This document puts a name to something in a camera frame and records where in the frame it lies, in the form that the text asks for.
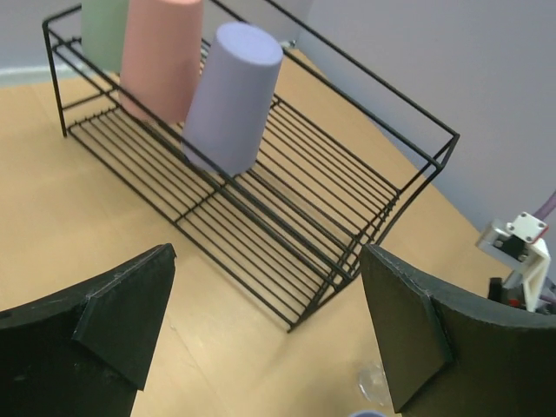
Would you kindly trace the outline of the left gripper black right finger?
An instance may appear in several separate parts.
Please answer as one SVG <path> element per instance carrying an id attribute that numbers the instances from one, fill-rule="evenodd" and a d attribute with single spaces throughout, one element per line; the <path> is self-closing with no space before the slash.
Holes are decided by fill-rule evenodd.
<path id="1" fill-rule="evenodd" d="M 553 316 L 490 301 L 376 245 L 360 259 L 397 414 L 554 415 Z"/>

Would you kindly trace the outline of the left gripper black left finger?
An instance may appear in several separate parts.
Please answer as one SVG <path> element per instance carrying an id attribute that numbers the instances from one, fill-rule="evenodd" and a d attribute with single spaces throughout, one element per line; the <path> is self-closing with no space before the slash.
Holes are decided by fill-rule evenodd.
<path id="1" fill-rule="evenodd" d="M 1 313 L 3 416 L 129 416 L 175 277 L 169 243 Z"/>

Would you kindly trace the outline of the clear plastic cup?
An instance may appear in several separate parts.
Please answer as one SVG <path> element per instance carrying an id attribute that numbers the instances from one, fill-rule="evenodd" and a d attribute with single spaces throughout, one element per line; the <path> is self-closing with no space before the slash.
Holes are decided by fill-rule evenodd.
<path id="1" fill-rule="evenodd" d="M 386 375 L 380 364 L 370 362 L 358 373 L 358 386 L 365 398 L 386 406 L 390 401 Z"/>

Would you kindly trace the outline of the black wire dish rack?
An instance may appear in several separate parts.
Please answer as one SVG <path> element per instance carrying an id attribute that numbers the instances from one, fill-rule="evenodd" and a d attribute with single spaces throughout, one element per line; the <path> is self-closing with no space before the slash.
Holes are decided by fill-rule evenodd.
<path id="1" fill-rule="evenodd" d="M 459 134 L 372 71 L 366 79 L 430 122 L 427 151 L 327 80 L 287 41 L 255 165 L 204 172 L 182 153 L 181 124 L 141 121 L 117 101 L 118 77 L 58 29 L 75 5 L 43 20 L 50 74 L 66 63 L 89 94 L 56 103 L 64 136 L 90 154 L 289 328 L 355 280 L 358 255 L 381 243 L 446 167 Z"/>

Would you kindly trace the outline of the large lavender plastic cup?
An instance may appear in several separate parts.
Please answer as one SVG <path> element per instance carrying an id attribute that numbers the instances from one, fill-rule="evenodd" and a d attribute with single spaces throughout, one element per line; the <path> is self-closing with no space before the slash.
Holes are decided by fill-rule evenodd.
<path id="1" fill-rule="evenodd" d="M 182 131 L 194 165 L 213 169 L 192 147 L 230 176 L 254 165 L 282 59 L 265 30 L 242 22 L 218 27 Z"/>

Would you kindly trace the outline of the salmon pink plastic cup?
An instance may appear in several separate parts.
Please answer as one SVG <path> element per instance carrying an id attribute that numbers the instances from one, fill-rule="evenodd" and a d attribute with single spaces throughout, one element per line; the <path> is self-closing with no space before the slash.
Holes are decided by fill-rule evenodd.
<path id="1" fill-rule="evenodd" d="M 144 105 L 164 122 L 185 120 L 200 78 L 202 1 L 129 3 L 119 96 L 133 116 L 150 116 Z"/>

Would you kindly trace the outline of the mint green plastic cup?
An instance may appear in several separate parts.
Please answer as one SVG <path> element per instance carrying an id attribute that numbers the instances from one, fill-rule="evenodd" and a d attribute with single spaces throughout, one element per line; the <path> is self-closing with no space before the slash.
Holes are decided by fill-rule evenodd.
<path id="1" fill-rule="evenodd" d="M 101 70 L 119 74 L 129 1 L 87 0 L 81 6 L 83 54 Z"/>

